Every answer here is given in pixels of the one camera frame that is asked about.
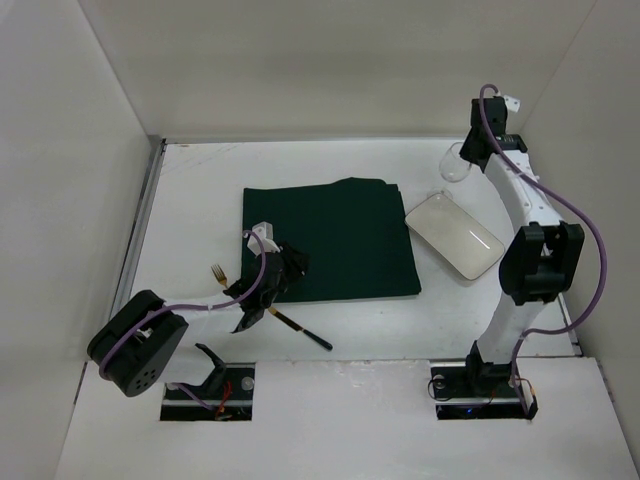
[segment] white table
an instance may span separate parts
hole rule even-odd
[[[251,422],[160,422],[90,365],[57,480],[637,480],[598,366],[527,358],[540,411],[438,421],[426,361],[258,362]]]
[[[399,184],[408,211],[442,185],[437,164],[451,142],[170,146],[134,291],[205,296],[220,290],[209,264],[237,274],[245,186],[379,177]],[[507,214],[478,171],[449,188],[509,243]],[[90,363],[56,478],[637,480],[592,359],[520,360],[538,393],[533,423],[437,421],[424,359],[468,352],[497,303],[497,272],[464,282],[419,239],[412,243],[423,286],[416,298],[282,306],[332,341],[330,354],[270,317],[239,335],[203,339],[226,361],[258,360],[251,422],[160,422],[162,385],[126,398]],[[549,305],[537,325],[564,325],[561,306]],[[571,357],[573,348],[567,336],[533,337],[523,353]],[[298,361],[405,357],[421,360]],[[287,358],[296,361],[265,361]]]
[[[169,145],[157,184],[133,292],[193,298],[219,292],[209,266],[240,271],[242,192],[330,183],[346,177],[397,183],[408,212],[445,186],[438,164],[456,139],[383,139]],[[454,201],[506,246],[513,231],[493,185],[474,167],[447,184]],[[459,358],[488,325],[498,302],[497,265],[465,281],[415,234],[422,293],[415,298],[282,305],[282,311],[333,343],[325,352],[267,315],[237,335],[203,338],[226,361]],[[559,302],[536,322],[565,325]],[[523,356],[572,356],[569,336],[532,336]]]

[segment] gold fork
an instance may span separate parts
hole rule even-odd
[[[217,265],[217,264],[216,265],[212,265],[211,266],[211,271],[213,272],[213,276],[216,277],[216,280],[218,281],[218,283],[220,285],[222,285],[224,288],[229,288],[229,285],[228,285],[229,282],[227,280],[227,276],[224,274],[224,270],[222,270],[222,267],[220,267],[220,265]],[[288,327],[292,328],[296,332],[304,333],[307,337],[309,337],[311,340],[316,342],[318,345],[320,345],[325,350],[327,350],[329,352],[331,350],[333,350],[333,345],[331,345],[329,342],[327,342],[326,340],[320,338],[315,333],[310,332],[309,330],[307,330],[306,328],[302,327],[301,325],[298,325],[296,322],[291,320],[289,317],[287,317],[283,313],[280,313],[275,307],[269,307],[268,310],[269,310],[269,313],[271,315],[276,317],[278,320],[283,322],[285,325],[287,325]]]

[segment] green cloth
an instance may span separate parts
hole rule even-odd
[[[397,185],[347,178],[329,185],[244,190],[242,226],[267,221],[276,242],[311,255],[309,271],[278,303],[420,293]],[[246,275],[254,255],[242,249]]]

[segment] black bracket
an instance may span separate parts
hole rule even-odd
[[[571,286],[583,244],[579,224],[520,227],[500,262],[502,291],[516,305],[554,301]]]
[[[519,150],[527,152],[527,146],[520,135],[507,135],[507,106],[504,98],[493,97],[484,99],[484,109],[489,121],[489,127],[502,150]],[[460,149],[460,156],[466,161],[478,165],[484,172],[491,154],[496,153],[482,125],[480,117],[480,100],[471,101],[471,131]]]
[[[91,359],[100,365],[122,336],[163,304],[164,300],[151,290],[134,295],[93,337],[87,347]],[[184,318],[173,312],[159,315],[144,326],[148,335],[138,332],[120,347],[106,366],[105,375],[127,397],[140,395],[165,369],[188,326]]]

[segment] rectangular plate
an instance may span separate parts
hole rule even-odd
[[[468,280],[478,278],[504,253],[500,240],[441,193],[414,208],[405,222]]]

